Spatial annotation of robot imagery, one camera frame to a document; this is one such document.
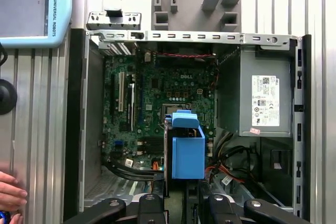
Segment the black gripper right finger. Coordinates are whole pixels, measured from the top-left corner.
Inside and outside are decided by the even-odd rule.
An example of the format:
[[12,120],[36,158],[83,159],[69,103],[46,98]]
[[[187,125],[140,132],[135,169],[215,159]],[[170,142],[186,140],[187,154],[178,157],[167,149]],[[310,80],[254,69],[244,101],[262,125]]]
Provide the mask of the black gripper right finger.
[[309,223],[285,206],[260,183],[234,182],[227,189],[219,180],[188,182],[189,223]]

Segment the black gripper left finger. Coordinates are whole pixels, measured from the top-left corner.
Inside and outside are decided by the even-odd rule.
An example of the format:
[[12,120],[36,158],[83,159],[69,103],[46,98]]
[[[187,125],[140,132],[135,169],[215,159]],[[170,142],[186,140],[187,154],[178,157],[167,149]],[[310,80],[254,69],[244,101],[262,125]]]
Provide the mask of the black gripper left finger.
[[135,195],[129,204],[119,198],[108,198],[65,223],[167,223],[164,180],[155,179],[150,193]]

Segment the person's hand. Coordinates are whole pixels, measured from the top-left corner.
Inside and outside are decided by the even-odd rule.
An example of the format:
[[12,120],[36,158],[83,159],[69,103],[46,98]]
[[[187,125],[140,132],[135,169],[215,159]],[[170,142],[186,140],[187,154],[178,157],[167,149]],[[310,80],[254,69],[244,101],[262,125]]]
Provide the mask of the person's hand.
[[27,204],[27,195],[27,191],[18,187],[15,177],[1,172],[1,211],[16,212],[9,223],[23,223],[24,217],[17,211]]

